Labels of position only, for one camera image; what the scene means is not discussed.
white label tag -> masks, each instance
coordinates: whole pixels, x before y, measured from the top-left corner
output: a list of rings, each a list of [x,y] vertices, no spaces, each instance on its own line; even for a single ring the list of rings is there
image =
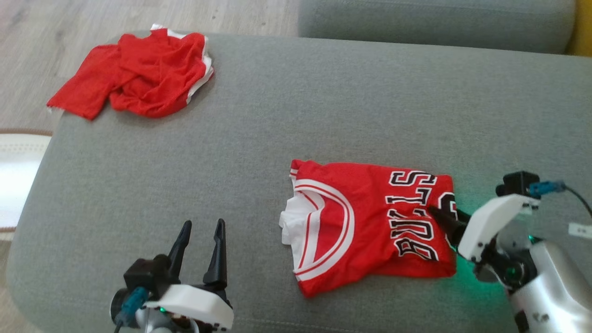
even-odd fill
[[[592,239],[592,225],[570,223],[568,233],[572,236]]]

wooden floor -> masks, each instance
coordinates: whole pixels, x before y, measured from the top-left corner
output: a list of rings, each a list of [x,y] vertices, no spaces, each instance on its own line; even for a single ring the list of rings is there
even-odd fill
[[[53,131],[60,115],[47,111],[47,100],[91,48],[122,33],[159,23],[206,35],[295,36],[298,6],[298,0],[0,0],[0,133]],[[9,246],[0,241],[0,332],[40,332],[10,302]]]

yellow object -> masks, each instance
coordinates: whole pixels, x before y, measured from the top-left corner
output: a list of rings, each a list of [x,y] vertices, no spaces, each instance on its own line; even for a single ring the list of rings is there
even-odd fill
[[[577,0],[575,27],[567,54],[592,57],[592,0]]]

gray fabric ottoman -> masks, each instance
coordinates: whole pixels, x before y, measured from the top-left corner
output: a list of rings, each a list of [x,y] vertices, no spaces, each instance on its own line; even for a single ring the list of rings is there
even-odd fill
[[[592,59],[460,47],[210,36],[215,77],[163,119],[65,114],[17,229],[8,282],[46,332],[111,332],[137,258],[194,221],[181,279],[197,283],[227,222],[233,332],[512,332],[503,289],[471,265],[441,280],[370,276],[304,299],[281,244],[294,158],[451,174],[471,212],[526,169],[592,198]],[[580,203],[550,196],[526,224],[592,280]]]
[[[575,0],[302,0],[301,37],[563,53]]]

folded red jersey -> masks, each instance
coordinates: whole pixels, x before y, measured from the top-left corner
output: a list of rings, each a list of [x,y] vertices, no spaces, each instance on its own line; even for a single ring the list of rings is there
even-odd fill
[[[292,161],[280,215],[306,297],[367,274],[450,277],[456,254],[427,207],[456,213],[452,178],[378,165]]]
[[[184,108],[214,69],[207,38],[153,26],[150,36],[121,36],[91,50],[74,75],[48,102],[93,120],[107,98],[115,110],[159,118]]]

